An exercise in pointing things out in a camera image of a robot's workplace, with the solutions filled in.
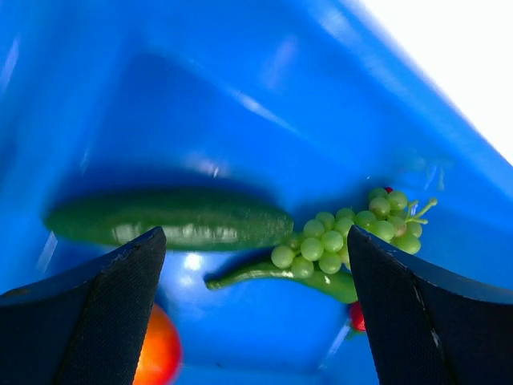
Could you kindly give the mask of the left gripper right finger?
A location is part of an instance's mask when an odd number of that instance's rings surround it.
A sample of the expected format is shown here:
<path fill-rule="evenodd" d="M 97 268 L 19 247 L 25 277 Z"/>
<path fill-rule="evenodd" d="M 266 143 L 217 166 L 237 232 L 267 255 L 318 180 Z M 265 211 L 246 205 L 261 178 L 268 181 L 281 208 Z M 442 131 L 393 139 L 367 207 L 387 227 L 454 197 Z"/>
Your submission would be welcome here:
<path fill-rule="evenodd" d="M 510 384 L 512 292 L 352 226 L 349 259 L 381 384 Z"/>

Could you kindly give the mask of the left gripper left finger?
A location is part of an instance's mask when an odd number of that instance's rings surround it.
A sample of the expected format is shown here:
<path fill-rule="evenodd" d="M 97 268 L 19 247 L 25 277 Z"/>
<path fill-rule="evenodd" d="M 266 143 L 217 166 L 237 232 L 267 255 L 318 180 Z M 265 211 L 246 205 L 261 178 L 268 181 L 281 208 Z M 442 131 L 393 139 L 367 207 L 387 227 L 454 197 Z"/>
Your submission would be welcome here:
<path fill-rule="evenodd" d="M 1 296 L 3 384 L 130 384 L 164 263 L 155 227 Z"/>

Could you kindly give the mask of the orange red mango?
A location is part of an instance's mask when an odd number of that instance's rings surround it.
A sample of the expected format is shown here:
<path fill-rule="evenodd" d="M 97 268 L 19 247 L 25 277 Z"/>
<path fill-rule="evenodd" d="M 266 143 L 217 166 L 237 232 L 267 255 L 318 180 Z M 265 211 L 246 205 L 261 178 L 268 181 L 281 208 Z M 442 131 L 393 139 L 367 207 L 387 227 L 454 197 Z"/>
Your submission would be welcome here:
<path fill-rule="evenodd" d="M 132 384 L 168 384 L 176 376 L 181 359 L 178 331 L 164 310 L 155 303 Z"/>

